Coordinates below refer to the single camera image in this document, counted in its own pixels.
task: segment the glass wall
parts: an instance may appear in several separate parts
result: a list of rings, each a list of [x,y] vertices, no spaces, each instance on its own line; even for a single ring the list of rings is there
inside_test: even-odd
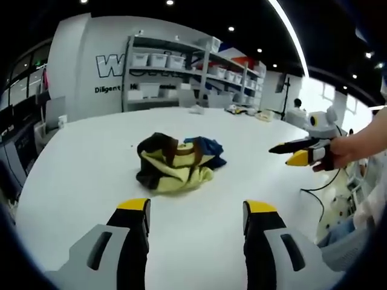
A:
[[[50,46],[51,43],[46,43],[15,63],[2,93],[0,109],[16,105],[44,90],[42,76],[48,61]]]

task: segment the ceiling light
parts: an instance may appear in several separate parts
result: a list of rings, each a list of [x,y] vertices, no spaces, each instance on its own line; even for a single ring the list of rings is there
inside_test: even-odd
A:
[[[291,26],[289,18],[286,16],[285,11],[282,9],[281,5],[279,5],[277,0],[268,0],[269,3],[273,6],[274,10],[276,10],[278,16],[281,18],[282,22],[285,24],[286,29],[288,30],[290,37],[296,47],[298,57],[300,58],[302,68],[304,69],[305,77],[309,77],[309,71],[307,66],[307,61],[305,60],[304,52],[302,51],[302,47],[300,41],[297,38],[297,34]]]
[[[375,107],[369,107],[369,109],[371,111],[377,111],[377,110],[381,110],[381,109],[383,109],[385,107],[387,107],[387,106],[375,106]]]

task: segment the white table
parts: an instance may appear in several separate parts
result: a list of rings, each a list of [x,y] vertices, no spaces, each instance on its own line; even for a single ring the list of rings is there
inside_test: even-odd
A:
[[[204,136],[223,145],[227,164],[211,182],[183,195],[153,195],[135,179],[139,142],[154,132],[179,140]],[[268,153],[306,132],[206,109],[166,108],[80,120],[60,130],[36,161],[18,207],[18,233],[41,270],[59,269],[68,249],[116,206],[151,198],[146,289],[246,289],[242,202],[273,204],[288,227],[313,240],[319,203],[299,189],[323,184],[310,167],[289,167],[289,155]]]

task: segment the metal shelf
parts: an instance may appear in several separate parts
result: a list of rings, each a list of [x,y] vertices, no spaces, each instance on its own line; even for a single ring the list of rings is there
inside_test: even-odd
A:
[[[242,87],[242,85],[240,83],[235,83],[235,82],[231,82],[230,80],[221,79],[220,77],[217,77],[217,76],[215,76],[213,74],[207,74],[207,78],[211,79],[211,80],[217,80],[219,82],[227,83],[227,84],[230,84],[230,85],[233,85],[233,86],[237,86],[239,88]],[[251,91],[256,91],[256,89],[250,88],[248,86],[246,86],[245,89],[249,89]]]
[[[144,104],[144,103],[176,103],[178,98],[143,98],[142,100],[128,100],[127,104]]]
[[[134,47],[158,48],[162,50],[179,51],[182,53],[194,53],[197,51],[205,51],[203,47],[180,40],[159,39],[154,37],[136,36],[134,39]]]
[[[125,102],[127,104],[131,103],[158,103],[158,102],[177,102],[177,100],[173,99],[144,99],[144,100],[131,100],[127,101],[125,100],[125,91],[126,84],[128,82],[127,73],[130,71],[165,71],[165,72],[173,72],[173,73],[180,73],[180,74],[186,74],[191,76],[200,76],[201,82],[200,82],[200,90],[199,90],[199,102],[204,101],[204,93],[206,91],[206,82],[207,78],[210,80],[215,80],[217,82],[221,82],[227,85],[236,86],[239,88],[240,93],[243,95],[245,94],[245,89],[256,91],[256,89],[253,88],[246,88],[245,80],[247,80],[247,76],[257,79],[259,77],[259,73],[256,71],[253,71],[249,69],[248,63],[245,62],[244,65],[234,62],[231,59],[228,59],[224,56],[219,55],[218,53],[213,53],[210,51],[210,46],[207,44],[206,47],[200,47],[198,45],[187,43],[180,40],[172,40],[172,39],[160,39],[157,37],[149,37],[149,36],[142,36],[142,35],[131,35],[128,36],[126,46],[125,46],[125,58],[124,58],[124,68],[123,68],[123,74],[122,74],[122,90],[121,90],[121,100],[122,100],[122,111],[126,110]],[[203,61],[203,70],[202,71],[191,71],[187,69],[170,69],[170,68],[153,68],[153,67],[129,67],[129,63],[132,59],[133,49],[134,48],[155,48],[160,50],[171,50],[180,52],[187,55],[187,61],[188,64],[191,63],[192,58],[194,56],[199,57]],[[233,71],[237,71],[242,73],[242,83],[234,83],[230,82],[226,79],[221,79],[217,76],[213,76],[208,74],[208,66],[209,62],[214,61],[222,66],[225,66],[227,69],[231,69]]]
[[[193,76],[201,76],[201,71],[188,71],[186,69],[176,69],[176,68],[155,68],[153,66],[130,66],[129,71],[167,71],[172,73],[180,74],[191,74]]]
[[[175,68],[155,68],[152,66],[130,66],[129,71],[166,71],[166,72],[172,72],[172,73],[190,74],[190,75],[199,76],[199,77],[201,77],[202,73],[203,73],[202,71],[188,71],[186,69],[175,69]],[[207,74],[207,78],[211,79],[211,80],[216,80],[218,82],[223,82],[226,84],[237,86],[239,88],[242,87],[242,85],[240,83],[235,83],[235,82],[231,82],[231,81],[226,80],[226,79],[221,79],[220,77],[217,77],[213,74]],[[249,89],[252,91],[256,90],[256,89],[249,88],[249,87],[245,87],[245,89]]]

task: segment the white wall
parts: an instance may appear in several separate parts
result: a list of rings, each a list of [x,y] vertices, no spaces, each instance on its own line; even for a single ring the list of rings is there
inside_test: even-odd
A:
[[[276,87],[278,83],[278,78],[281,75],[280,72],[276,71],[267,71],[265,80],[264,80],[264,88],[262,91],[262,99],[261,99],[261,107],[260,109],[271,109],[274,111],[282,112],[285,102],[286,96],[286,86],[284,87],[284,91],[280,94],[276,94]],[[287,108],[292,108],[294,106],[293,102],[299,96],[299,92],[301,89],[301,80],[302,78],[296,77],[293,75],[288,75],[290,78],[290,87],[288,93],[288,102]]]
[[[159,38],[179,35],[186,42],[208,36],[175,23],[135,16],[91,18],[83,14],[62,21],[51,45],[47,73],[50,95],[66,96],[70,121],[121,112],[121,91],[95,93],[96,87],[120,86],[122,82],[121,76],[113,74],[100,77],[96,57],[120,57],[128,36],[139,30]]]
[[[83,35],[90,18],[89,14],[83,14],[60,22],[48,55],[48,92],[51,98],[66,97],[69,121],[77,120],[75,99],[79,75],[76,72]]]
[[[337,114],[336,124],[339,127],[343,126],[345,109],[346,109],[346,98],[347,98],[347,95],[345,95],[339,91],[335,92],[333,107],[334,107],[334,110],[336,111],[336,114]]]
[[[272,109],[275,111],[282,112],[282,108],[285,102],[286,87],[284,88],[284,91],[282,93],[280,94],[275,93],[278,78],[280,75],[281,75],[280,72],[267,71],[265,81],[264,81],[264,89],[262,92],[260,109]],[[288,94],[287,109],[292,108],[294,106],[293,101],[296,98],[305,97],[305,96],[302,97],[300,95],[300,90],[302,88],[302,78],[296,77],[293,75],[288,75],[288,77],[290,77],[290,88],[289,88],[289,94]],[[340,127],[343,124],[343,120],[345,116],[346,100],[347,100],[346,95],[342,94],[341,92],[335,91],[333,108],[337,114],[336,124]]]

